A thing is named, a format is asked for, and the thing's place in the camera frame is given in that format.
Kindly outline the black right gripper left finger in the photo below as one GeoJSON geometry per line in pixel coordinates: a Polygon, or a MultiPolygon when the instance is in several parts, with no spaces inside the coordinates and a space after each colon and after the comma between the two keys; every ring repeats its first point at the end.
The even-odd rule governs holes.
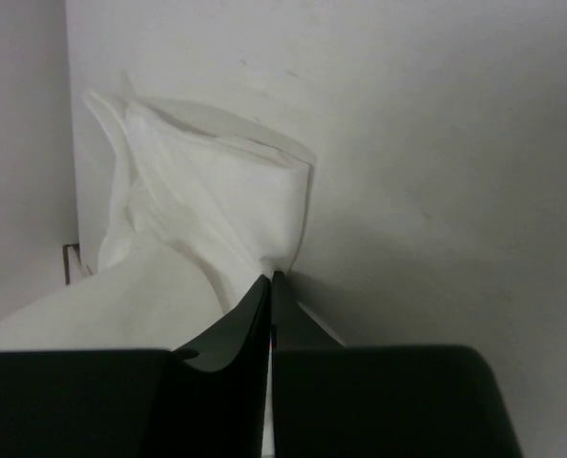
{"type": "Polygon", "coordinates": [[[0,352],[0,457],[258,457],[270,282],[174,349],[0,352]]]}

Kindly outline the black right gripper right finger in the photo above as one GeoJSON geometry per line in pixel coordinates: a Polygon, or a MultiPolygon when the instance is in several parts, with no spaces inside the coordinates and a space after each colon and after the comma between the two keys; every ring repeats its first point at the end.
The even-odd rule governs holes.
{"type": "Polygon", "coordinates": [[[464,345],[346,347],[271,282],[279,457],[518,457],[490,366],[464,345]]]}

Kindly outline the white tank top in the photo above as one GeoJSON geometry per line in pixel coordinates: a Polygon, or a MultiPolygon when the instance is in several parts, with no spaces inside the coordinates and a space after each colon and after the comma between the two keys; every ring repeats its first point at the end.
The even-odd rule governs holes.
{"type": "Polygon", "coordinates": [[[170,100],[83,99],[115,154],[98,267],[0,321],[0,351],[173,349],[291,267],[310,162],[274,139],[201,130],[170,100]]]}

